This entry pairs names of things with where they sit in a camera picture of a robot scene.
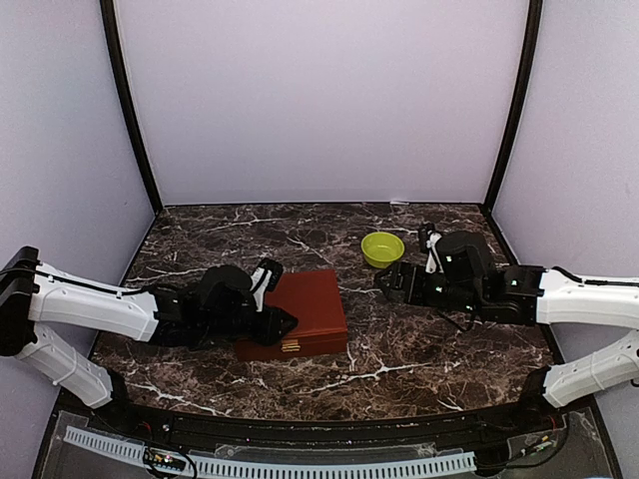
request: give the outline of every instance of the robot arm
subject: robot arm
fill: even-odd
[[[426,266],[397,262],[375,277],[386,298],[466,312],[504,324],[580,322],[633,329],[619,341],[568,364],[533,371],[522,402],[561,407],[587,394],[639,377],[639,280],[579,277],[556,267],[498,269],[481,234],[419,230]]]
[[[200,348],[212,337],[277,343],[298,321],[264,304],[282,266],[263,259],[252,276],[235,266],[206,271],[184,288],[129,289],[59,271],[25,246],[0,270],[0,355],[15,356],[62,385],[87,406],[126,401],[124,380],[98,366],[43,322],[62,322],[124,334],[163,346]]]

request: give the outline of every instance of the marble table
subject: marble table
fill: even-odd
[[[538,328],[481,324],[462,333],[436,311],[390,304],[372,288],[359,243],[386,231],[424,262],[417,227],[483,233],[472,205],[322,204],[165,209],[144,242],[128,286],[183,285],[212,265],[253,270],[262,257],[286,271],[336,271],[348,324],[347,353],[238,362],[230,344],[191,352],[102,333],[93,359],[119,371],[134,402],[170,410],[273,420],[364,420],[470,410],[517,399],[531,370],[552,362]]]

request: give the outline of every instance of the white wall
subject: white wall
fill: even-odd
[[[30,244],[119,282],[153,213],[131,150],[97,1],[0,1],[0,266]],[[59,328],[87,352],[93,331]],[[0,477],[31,477],[57,389],[0,358]]]
[[[163,201],[481,202],[527,4],[117,2]]]
[[[522,262],[639,275],[639,4],[544,2],[529,93],[495,216]],[[554,328],[567,359],[625,333]],[[639,400],[598,396],[625,477],[639,477]]]

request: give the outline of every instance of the red box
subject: red box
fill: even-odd
[[[238,360],[266,361],[346,351],[346,317],[334,270],[284,274],[276,290],[267,293],[265,303],[282,308],[300,323],[274,346],[260,346],[247,339],[236,341]]]

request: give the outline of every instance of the yellow-green bowl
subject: yellow-green bowl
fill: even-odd
[[[361,250],[368,264],[384,269],[403,256],[404,247],[401,239],[395,235],[377,232],[361,241]]]

